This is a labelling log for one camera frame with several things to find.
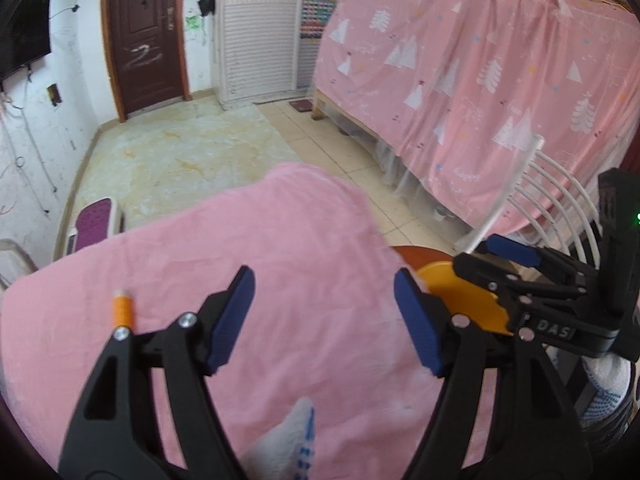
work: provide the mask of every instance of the green drawing on wall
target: green drawing on wall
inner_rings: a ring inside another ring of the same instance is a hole
[[[184,21],[186,22],[187,30],[200,30],[199,16],[187,16]]]

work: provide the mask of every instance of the tile floor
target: tile floor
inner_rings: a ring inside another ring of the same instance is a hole
[[[380,232],[392,246],[417,245],[453,254],[453,247],[420,222],[404,199],[382,182],[382,170],[359,143],[340,134],[329,119],[311,119],[279,101],[257,106],[283,139],[307,164],[353,182],[367,195]]]
[[[279,162],[302,160],[363,189],[392,246],[453,248],[417,220],[382,182],[382,170],[330,119],[314,121],[288,101],[223,111],[213,97],[178,103],[105,132],[82,178],[72,218],[114,196],[127,228],[183,210],[213,193],[262,178]]]

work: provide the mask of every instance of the television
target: television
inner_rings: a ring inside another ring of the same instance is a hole
[[[0,36],[0,81],[50,54],[49,1],[22,0]]]

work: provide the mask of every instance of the pink curtain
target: pink curtain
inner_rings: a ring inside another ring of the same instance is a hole
[[[475,226],[532,134],[585,184],[633,135],[640,25],[587,0],[340,0],[315,78]]]

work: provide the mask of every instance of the yellow bowl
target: yellow bowl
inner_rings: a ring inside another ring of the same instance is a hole
[[[511,335],[509,316],[497,303],[497,296],[456,276],[452,262],[435,262],[417,271],[429,292],[442,298],[452,314],[465,314],[483,330]]]

